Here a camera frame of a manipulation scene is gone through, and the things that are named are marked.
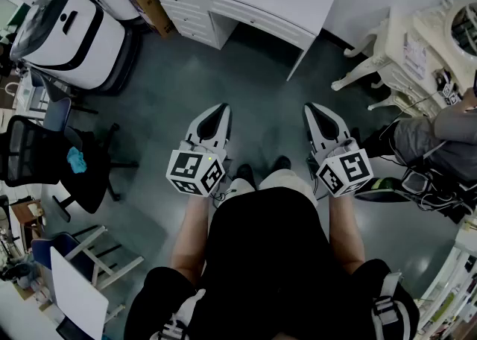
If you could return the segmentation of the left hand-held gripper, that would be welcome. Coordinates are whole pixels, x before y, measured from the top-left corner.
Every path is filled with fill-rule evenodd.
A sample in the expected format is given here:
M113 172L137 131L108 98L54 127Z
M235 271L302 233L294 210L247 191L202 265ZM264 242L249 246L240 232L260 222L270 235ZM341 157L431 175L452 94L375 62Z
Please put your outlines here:
M231 106L221 103L201 113L189 125L186 140L172 151L165 174L178 192L206 198L216 189L226 174L224 149L230 140L232 116Z

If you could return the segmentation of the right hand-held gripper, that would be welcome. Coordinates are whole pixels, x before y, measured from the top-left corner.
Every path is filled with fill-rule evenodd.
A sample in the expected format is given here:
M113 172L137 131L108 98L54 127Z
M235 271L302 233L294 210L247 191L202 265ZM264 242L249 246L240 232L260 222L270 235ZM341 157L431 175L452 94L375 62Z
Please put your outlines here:
M366 151L350 138L345 121L337 113L321 104L307 102L303 121L319 165L315 174L333 197L355 192L373 177Z

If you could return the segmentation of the person's right forearm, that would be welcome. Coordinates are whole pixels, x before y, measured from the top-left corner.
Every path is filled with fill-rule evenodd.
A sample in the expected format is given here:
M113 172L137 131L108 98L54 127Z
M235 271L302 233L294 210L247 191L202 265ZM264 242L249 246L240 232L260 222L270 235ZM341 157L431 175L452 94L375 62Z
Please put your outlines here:
M364 264L364 243L350 195L329 196L329 243L334 257L348 274Z

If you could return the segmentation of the person's left black shoe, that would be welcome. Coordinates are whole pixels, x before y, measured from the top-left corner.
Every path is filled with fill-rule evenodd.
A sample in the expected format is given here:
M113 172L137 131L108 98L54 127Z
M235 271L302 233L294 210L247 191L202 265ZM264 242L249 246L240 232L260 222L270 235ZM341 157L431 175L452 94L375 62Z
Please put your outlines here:
M249 164L242 164L238 167L234 179L242 179L247 181L254 189L256 189L256 183L253 176L252 167Z

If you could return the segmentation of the person's black shoe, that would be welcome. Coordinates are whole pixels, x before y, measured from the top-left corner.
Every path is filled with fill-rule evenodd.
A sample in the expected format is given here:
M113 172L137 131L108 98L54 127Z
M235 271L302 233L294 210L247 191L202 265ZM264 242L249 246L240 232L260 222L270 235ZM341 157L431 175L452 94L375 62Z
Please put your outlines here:
M271 173L274 173L279 170L290 170L291 169L291 161L287 156L280 156L278 157L272 168L271 168Z
M256 183L253 176L252 167L249 164L242 164L238 167L234 179L242 179L247 181L254 189L256 189Z

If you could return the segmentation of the person's right black shoe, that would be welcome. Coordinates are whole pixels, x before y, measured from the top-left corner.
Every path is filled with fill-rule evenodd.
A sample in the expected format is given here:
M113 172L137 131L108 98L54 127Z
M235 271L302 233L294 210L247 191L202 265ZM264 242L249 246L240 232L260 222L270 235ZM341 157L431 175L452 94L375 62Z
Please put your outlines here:
M291 161L287 156L280 156L278 157L272 168L271 168L271 173L274 173L279 170L290 170L291 169Z

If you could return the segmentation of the person's light beige shorts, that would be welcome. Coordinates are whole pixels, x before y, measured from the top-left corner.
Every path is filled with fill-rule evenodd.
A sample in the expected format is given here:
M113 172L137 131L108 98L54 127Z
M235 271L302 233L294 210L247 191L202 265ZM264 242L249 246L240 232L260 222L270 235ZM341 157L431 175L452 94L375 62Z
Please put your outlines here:
M308 198L313 204L314 208L318 206L318 200L315 197L312 187L302 178L298 177L292 170L279 170L268 175L258 186L258 190L288 188L299 192L301 195ZM243 195L249 192L254 192L254 189L247 181L242 179L233 180L229 189L224 193L224 199L220 204L235 196Z

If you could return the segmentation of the printed paper sheet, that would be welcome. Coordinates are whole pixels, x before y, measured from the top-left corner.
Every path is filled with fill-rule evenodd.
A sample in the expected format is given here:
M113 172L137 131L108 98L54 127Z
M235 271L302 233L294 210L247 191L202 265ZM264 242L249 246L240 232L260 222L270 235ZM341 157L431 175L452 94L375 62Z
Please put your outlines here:
M410 33L404 35L403 55L405 67L422 81L426 77L426 48Z

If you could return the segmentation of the blue cloth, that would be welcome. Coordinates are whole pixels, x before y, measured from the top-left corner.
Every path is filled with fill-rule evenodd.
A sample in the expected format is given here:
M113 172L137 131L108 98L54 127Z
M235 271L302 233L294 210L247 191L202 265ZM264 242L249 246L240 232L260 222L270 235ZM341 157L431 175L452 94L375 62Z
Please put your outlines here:
M82 174L87 170L86 161L83 158L83 153L76 147L71 147L66 155L66 160L71 166L74 174Z

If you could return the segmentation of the dark blue chair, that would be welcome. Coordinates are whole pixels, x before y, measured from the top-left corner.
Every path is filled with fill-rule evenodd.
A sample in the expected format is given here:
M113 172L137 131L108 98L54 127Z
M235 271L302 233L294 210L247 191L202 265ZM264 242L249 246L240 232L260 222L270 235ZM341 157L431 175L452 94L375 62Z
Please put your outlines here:
M75 105L72 97L50 80L48 80L40 72L31 69L32 85L35 87L42 86L49 97L48 106L43 119L43 127L52 131L63 131L69 119L71 110L77 110L93 115L97 115L98 111Z

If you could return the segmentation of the black mesh office chair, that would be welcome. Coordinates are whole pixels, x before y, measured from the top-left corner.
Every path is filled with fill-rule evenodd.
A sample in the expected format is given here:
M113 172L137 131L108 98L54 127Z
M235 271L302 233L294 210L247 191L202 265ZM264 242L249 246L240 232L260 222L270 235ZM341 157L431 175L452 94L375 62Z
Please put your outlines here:
M59 200L53 196L61 209L64 221L71 221L67 211L76 203L89 214L100 207L104 196L109 193L114 201L120 194L114 192L110 182L112 169L137 169L137 162L114 163L109 147L119 125L113 124L104 140L95 138L94 133L66 127L63 131L52 131L37 125L23 116L10 119L7 130L0 133L0 180L9 187L40 183L61 183L69 196ZM74 174L66 160L71 147L83 153L87 170Z

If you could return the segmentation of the small brown wooden table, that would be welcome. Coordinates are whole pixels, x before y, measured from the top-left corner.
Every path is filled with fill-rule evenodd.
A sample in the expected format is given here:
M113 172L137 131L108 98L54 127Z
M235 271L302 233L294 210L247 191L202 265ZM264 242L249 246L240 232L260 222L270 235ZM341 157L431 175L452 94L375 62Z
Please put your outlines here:
M9 206L13 243L21 254L31 249L31 242L43 235L44 209L41 200L26 201Z

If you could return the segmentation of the white storage shelf unit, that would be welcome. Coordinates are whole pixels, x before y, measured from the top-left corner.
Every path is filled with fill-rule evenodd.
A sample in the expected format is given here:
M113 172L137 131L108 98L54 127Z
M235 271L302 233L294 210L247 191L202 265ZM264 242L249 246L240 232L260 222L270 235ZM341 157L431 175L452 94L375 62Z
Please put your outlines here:
M464 219L454 245L421 298L414 340L432 340L452 325L477 289L477 215Z

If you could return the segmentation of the white board panel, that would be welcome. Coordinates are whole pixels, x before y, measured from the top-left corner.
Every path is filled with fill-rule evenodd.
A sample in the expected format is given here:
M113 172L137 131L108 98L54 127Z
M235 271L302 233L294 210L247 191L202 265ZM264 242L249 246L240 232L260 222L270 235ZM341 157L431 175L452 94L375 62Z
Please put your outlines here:
M55 248L50 248L50 255L57 306L89 337L101 340L108 299Z

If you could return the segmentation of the oval mirror with cream frame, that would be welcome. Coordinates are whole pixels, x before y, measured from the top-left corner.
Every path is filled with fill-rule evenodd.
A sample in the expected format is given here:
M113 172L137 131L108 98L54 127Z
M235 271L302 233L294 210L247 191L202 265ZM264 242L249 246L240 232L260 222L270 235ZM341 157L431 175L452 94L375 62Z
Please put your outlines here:
M444 39L466 66L477 69L477 0L442 0Z

